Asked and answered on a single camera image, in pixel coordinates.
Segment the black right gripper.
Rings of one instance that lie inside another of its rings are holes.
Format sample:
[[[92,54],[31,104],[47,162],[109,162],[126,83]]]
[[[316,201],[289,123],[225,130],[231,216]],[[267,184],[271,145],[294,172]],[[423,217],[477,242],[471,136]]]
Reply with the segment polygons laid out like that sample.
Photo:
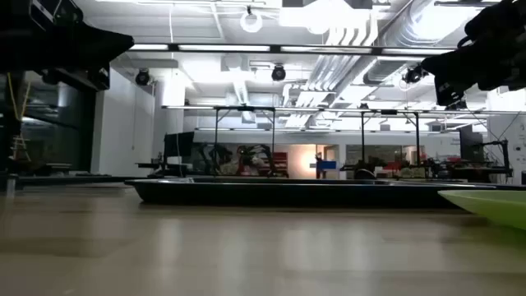
[[[480,90],[524,89],[525,35],[483,35],[476,44],[425,58],[421,67],[447,82],[477,82]]]

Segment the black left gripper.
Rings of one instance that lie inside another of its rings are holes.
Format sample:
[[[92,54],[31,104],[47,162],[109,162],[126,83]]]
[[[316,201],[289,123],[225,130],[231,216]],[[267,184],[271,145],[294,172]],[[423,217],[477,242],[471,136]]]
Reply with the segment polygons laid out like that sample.
[[[1,33],[1,73],[38,73],[44,83],[64,83],[79,90],[107,90],[109,62],[134,45],[134,38],[91,25],[73,30]]]

